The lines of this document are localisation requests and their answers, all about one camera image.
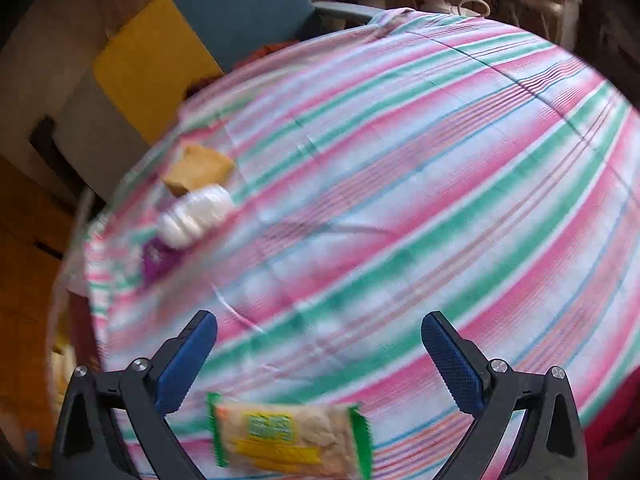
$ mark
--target yellow panel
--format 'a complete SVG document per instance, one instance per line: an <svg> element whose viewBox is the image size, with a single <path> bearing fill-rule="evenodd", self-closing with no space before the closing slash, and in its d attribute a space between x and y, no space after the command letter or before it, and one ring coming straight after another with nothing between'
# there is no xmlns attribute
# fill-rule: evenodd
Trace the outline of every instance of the yellow panel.
<svg viewBox="0 0 640 480"><path fill-rule="evenodd" d="M96 81L149 144L175 121L188 85L222 73L172 0L148 4L94 61Z"/></svg>

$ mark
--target chair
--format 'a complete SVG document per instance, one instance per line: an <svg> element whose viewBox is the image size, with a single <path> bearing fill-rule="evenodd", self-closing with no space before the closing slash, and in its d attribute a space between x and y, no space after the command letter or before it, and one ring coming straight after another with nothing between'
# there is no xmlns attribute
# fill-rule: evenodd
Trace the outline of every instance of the chair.
<svg viewBox="0 0 640 480"><path fill-rule="evenodd" d="M188 85L265 44L326 33L321 15L363 24L378 12L310 0L153 0L98 55L55 127L37 128L31 143L74 192L77 173L108 202L175 120Z"/></svg>

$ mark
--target green package edge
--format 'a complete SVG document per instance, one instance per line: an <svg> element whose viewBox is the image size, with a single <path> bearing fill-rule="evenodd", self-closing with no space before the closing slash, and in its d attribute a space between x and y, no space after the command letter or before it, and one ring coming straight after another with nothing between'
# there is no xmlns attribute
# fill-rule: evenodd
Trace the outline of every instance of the green package edge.
<svg viewBox="0 0 640 480"><path fill-rule="evenodd" d="M213 449L216 455L216 463L220 467L229 467L229 460L222 446L220 437L220 425L216 418L216 405L220 402L222 395L219 393L207 393L207 411L209 412L209 431L213 436ZM369 423L367 419L360 413L359 406L354 404L348 406L349 418L351 422L351 431L353 431L353 441L356 446L356 455L358 457L358 466L362 480L370 480L371 468L373 462L373 449L371 441L371 432L369 431Z"/></svg>

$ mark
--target dark red fabric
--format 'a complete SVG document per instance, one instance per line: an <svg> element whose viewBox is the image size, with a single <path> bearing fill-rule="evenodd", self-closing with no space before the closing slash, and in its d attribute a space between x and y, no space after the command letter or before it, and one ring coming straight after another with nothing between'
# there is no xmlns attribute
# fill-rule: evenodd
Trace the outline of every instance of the dark red fabric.
<svg viewBox="0 0 640 480"><path fill-rule="evenodd" d="M606 480L640 430L640 368L584 431L589 480Z"/></svg>

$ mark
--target packaged bread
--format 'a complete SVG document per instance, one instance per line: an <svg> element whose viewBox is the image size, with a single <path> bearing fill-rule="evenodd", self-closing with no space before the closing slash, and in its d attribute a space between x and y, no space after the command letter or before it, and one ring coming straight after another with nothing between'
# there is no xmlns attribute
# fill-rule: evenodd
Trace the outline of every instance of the packaged bread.
<svg viewBox="0 0 640 480"><path fill-rule="evenodd" d="M235 168L236 164L223 153L188 144L162 181L174 196L181 197L213 184L224 186Z"/></svg>
<svg viewBox="0 0 640 480"><path fill-rule="evenodd" d="M369 480L371 438L349 404L252 404L207 394L219 466L252 466L300 476Z"/></svg>

